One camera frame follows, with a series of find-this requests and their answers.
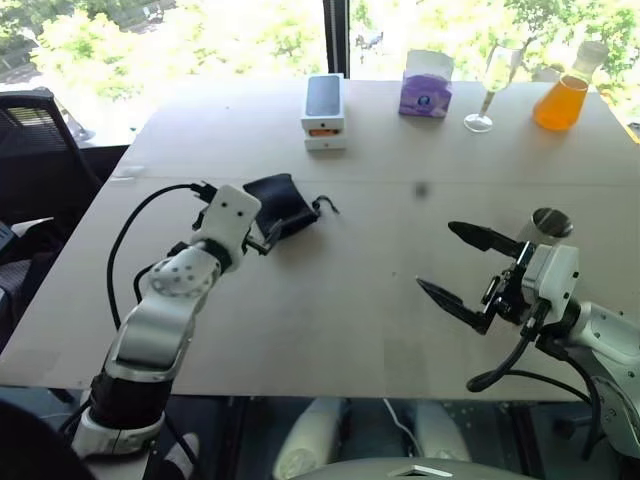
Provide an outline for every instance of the window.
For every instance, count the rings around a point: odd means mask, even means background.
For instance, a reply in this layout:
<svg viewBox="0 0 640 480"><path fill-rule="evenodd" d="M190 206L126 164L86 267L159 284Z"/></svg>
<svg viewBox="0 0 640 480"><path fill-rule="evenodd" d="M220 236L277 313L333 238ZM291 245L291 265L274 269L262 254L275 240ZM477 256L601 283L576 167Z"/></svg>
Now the window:
<svg viewBox="0 0 640 480"><path fill-rule="evenodd" d="M514 81L548 81L585 39L610 49L594 84L627 124L640 122L637 0L351 0L351 78L402 78L407 50L455 59L454 80L480 80L501 35L528 42Z"/></svg>
<svg viewBox="0 0 640 480"><path fill-rule="evenodd" d="M322 0L0 0L0 89L48 87L116 142L187 75L326 71Z"/></svg>

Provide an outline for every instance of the white box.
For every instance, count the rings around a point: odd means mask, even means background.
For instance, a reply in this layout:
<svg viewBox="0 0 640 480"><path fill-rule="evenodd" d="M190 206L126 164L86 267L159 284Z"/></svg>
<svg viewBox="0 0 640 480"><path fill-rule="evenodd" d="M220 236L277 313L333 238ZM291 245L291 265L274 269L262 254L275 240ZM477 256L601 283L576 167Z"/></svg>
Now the white box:
<svg viewBox="0 0 640 480"><path fill-rule="evenodd" d="M344 75L310 75L300 117L304 130L344 129Z"/></svg>
<svg viewBox="0 0 640 480"><path fill-rule="evenodd" d="M305 132L304 146L307 150L340 150L347 148L347 134L342 130L337 135L312 137Z"/></svg>

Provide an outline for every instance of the wine glass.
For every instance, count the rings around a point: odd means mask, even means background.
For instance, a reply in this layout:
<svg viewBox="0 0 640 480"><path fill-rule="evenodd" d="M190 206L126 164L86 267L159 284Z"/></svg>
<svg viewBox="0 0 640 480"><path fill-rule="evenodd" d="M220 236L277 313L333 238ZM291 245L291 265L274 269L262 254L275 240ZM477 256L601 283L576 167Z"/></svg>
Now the wine glass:
<svg viewBox="0 0 640 480"><path fill-rule="evenodd" d="M514 40L503 40L491 49L487 70L482 80L482 84L487 89L487 95L484 97L480 112L465 117L464 125L469 130L484 133L493 128L493 121L487 116L487 110L496 92L504 90L511 83L522 60L522 54L522 43Z"/></svg>

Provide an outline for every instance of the chair backrest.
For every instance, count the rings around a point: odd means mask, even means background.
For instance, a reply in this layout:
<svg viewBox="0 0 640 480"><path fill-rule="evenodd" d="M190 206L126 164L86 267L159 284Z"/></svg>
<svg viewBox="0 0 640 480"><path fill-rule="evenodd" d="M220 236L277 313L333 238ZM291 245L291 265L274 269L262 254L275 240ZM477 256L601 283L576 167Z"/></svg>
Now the chair backrest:
<svg viewBox="0 0 640 480"><path fill-rule="evenodd" d="M0 218L86 207L100 186L50 91L0 92Z"/></svg>

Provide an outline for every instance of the tabletop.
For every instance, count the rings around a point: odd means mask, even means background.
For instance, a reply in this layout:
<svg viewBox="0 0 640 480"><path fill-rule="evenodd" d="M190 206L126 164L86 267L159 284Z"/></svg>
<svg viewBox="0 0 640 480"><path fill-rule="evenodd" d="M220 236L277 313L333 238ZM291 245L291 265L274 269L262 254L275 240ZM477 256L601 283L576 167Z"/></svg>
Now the tabletop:
<svg viewBox="0 0 640 480"><path fill-rule="evenodd" d="M515 235L536 208L559 208L575 225L568 243L580 248L577 296L638 314L637 149L597 95L575 129L555 135L530 121L548 85L512 85L490 110L494 131L474 135L462 118L482 102L479 84L455 84L441 121L399 117L399 83L347 82L349 147L311 154L299 125L302 81L243 85L189 90L149 121L0 357L0 383L89 386L115 334L105 293L113 239L146 195L185 180L241 186L288 172L306 199L328 195L342 214L323 215L267 257L249 253L219 281L174 393L568 398L521 378L465 389L518 332L497 319L482 337L416 285L416 275L434 281L473 308L509 264L459 241L450 220ZM416 181L427 182L426 196ZM202 206L172 192L136 220L116 261L121 315L134 306L135 272L188 239ZM533 349L518 367L581 387Z"/></svg>

